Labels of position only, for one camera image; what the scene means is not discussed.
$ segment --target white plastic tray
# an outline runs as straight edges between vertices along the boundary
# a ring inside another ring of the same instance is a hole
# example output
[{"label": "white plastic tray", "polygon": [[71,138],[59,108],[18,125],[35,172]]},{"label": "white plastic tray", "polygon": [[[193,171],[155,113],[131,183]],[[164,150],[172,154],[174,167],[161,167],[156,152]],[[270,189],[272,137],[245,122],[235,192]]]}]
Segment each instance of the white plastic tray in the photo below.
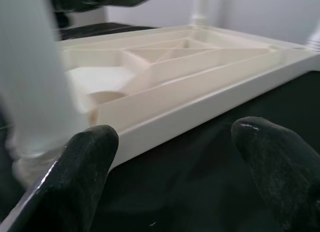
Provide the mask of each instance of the white plastic tray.
[{"label": "white plastic tray", "polygon": [[113,167],[320,63],[302,45],[217,28],[161,28],[61,45],[86,110],[119,133]]}]

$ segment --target white cylindrical object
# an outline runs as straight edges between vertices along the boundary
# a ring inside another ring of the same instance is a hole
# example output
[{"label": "white cylindrical object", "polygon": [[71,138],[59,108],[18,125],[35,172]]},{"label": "white cylindrical object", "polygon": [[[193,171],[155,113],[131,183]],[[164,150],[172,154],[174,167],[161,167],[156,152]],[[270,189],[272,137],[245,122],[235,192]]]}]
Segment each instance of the white cylindrical object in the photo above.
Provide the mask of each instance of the white cylindrical object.
[{"label": "white cylindrical object", "polygon": [[320,52],[320,20],[318,25],[313,32],[313,34],[309,37],[306,47],[309,50]]},{"label": "white cylindrical object", "polygon": [[19,176],[29,184],[52,151],[89,125],[72,98],[44,1],[0,0],[0,26],[0,97],[16,131]]},{"label": "white cylindrical object", "polygon": [[195,29],[202,29],[208,23],[209,0],[193,0],[193,3],[190,23]]}]

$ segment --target white wall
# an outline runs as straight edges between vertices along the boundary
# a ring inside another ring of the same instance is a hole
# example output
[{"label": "white wall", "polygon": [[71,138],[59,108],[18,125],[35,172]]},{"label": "white wall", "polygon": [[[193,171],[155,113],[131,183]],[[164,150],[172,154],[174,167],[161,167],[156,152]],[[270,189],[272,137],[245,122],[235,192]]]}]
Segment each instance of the white wall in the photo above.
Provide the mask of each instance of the white wall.
[{"label": "white wall", "polygon": [[[304,43],[320,18],[320,0],[210,0],[210,24]],[[150,0],[134,8],[109,7],[108,20],[136,25],[188,24],[192,0]]]},{"label": "white wall", "polygon": [[227,0],[222,27],[305,43],[320,19],[320,0]]},{"label": "white wall", "polygon": [[154,27],[178,26],[189,23],[193,0],[149,0],[136,7],[108,6],[108,21]]}]

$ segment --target blurry white object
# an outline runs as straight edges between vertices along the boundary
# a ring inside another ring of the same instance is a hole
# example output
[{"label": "blurry white object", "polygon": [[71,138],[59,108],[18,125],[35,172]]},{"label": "blurry white object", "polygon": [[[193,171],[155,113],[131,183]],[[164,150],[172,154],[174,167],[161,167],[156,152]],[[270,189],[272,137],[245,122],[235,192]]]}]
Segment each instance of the blurry white object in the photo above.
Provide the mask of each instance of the blurry white object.
[{"label": "blurry white object", "polygon": [[0,94],[16,132],[20,159],[15,172],[28,185],[89,124],[72,98],[75,90],[62,67],[43,0],[0,0],[0,15]]},{"label": "blurry white object", "polygon": [[119,133],[112,168],[320,66],[303,45],[193,25],[60,45],[96,124]]},{"label": "blurry white object", "polygon": [[315,31],[308,39],[306,46],[309,50],[320,52],[320,20]]},{"label": "blurry white object", "polygon": [[203,29],[208,24],[209,0],[193,0],[191,25],[195,29]]}]

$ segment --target black object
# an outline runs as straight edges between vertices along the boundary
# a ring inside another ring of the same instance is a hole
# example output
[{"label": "black object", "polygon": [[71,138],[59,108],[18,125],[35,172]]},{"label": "black object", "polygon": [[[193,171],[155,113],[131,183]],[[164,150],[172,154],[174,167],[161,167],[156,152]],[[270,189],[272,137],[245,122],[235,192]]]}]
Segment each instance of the black object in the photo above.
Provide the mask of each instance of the black object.
[{"label": "black object", "polygon": [[59,33],[61,40],[67,40],[145,29],[152,29],[152,27],[132,26],[115,22],[106,22],[76,28],[61,29]]},{"label": "black object", "polygon": [[104,5],[136,6],[146,0],[51,0],[56,12],[84,12]]},{"label": "black object", "polygon": [[47,174],[28,189],[0,231],[89,231],[118,142],[109,126],[75,135]]},{"label": "black object", "polygon": [[236,121],[232,138],[283,231],[320,231],[320,155],[294,131],[263,118]]},{"label": "black object", "polygon": [[71,20],[64,12],[55,12],[54,16],[59,28],[71,26]]}]

